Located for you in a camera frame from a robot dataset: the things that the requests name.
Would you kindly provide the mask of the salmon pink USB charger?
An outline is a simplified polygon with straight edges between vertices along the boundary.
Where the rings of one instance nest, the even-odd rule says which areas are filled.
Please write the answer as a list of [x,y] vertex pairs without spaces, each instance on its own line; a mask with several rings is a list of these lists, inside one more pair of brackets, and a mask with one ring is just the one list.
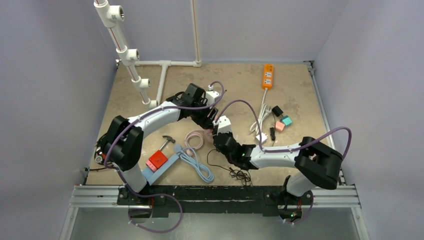
[[279,133],[281,133],[284,130],[285,126],[286,125],[283,122],[280,122],[280,121],[277,121],[274,125],[275,130]]

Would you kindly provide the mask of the black power adapter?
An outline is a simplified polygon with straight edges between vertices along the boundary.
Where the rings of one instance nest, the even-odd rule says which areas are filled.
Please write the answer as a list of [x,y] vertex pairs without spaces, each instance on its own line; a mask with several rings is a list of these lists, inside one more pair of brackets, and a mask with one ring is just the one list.
[[272,109],[271,109],[271,112],[273,113],[273,115],[275,116],[275,117],[282,117],[283,116],[283,114],[284,114],[284,111],[278,106],[278,105],[276,105],[276,106],[274,106]]

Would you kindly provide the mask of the teal USB charger plug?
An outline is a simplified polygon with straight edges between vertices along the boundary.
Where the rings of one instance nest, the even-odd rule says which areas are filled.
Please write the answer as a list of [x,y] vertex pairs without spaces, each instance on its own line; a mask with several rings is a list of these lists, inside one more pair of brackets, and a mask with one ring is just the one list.
[[289,126],[289,125],[291,125],[291,124],[293,123],[292,119],[291,119],[288,115],[283,116],[283,117],[280,119],[280,121],[281,121],[281,122],[282,122],[285,126]]

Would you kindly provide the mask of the orange power strip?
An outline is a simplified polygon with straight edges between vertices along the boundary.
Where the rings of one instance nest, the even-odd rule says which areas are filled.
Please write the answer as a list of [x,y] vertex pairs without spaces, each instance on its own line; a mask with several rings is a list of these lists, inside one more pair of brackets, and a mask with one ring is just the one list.
[[273,79],[274,79],[274,65],[265,64],[263,68],[261,87],[264,90],[265,89],[271,90],[273,87]]

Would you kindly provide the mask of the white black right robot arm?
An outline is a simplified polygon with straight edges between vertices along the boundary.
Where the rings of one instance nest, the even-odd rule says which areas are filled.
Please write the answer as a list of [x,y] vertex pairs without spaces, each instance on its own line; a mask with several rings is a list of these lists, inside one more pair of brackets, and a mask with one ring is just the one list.
[[297,169],[299,172],[289,177],[280,191],[282,200],[288,204],[313,188],[335,190],[338,186],[342,154],[310,136],[292,145],[260,147],[240,144],[231,132],[227,132],[215,134],[213,145],[230,164],[242,170],[268,167]]

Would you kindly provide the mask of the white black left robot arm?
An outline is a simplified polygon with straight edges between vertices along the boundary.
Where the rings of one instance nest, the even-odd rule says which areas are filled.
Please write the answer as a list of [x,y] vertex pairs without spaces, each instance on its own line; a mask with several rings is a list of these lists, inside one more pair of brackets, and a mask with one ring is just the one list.
[[190,83],[185,91],[168,97],[145,113],[131,119],[118,115],[112,120],[99,147],[105,155],[103,163],[111,163],[111,168],[131,189],[129,197],[132,201],[142,205],[149,199],[149,191],[145,188],[149,183],[138,164],[144,139],[160,128],[185,118],[191,118],[202,129],[212,129],[218,113],[215,106],[225,92],[225,89],[221,92],[206,91]]

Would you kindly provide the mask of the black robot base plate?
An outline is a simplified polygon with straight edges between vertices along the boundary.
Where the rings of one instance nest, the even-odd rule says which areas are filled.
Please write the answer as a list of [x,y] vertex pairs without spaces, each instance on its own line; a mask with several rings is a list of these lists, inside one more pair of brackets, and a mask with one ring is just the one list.
[[309,206],[312,191],[296,197],[282,186],[152,185],[138,195],[119,187],[119,206],[152,207],[154,218],[170,213],[261,214],[264,217],[290,216],[299,204]]

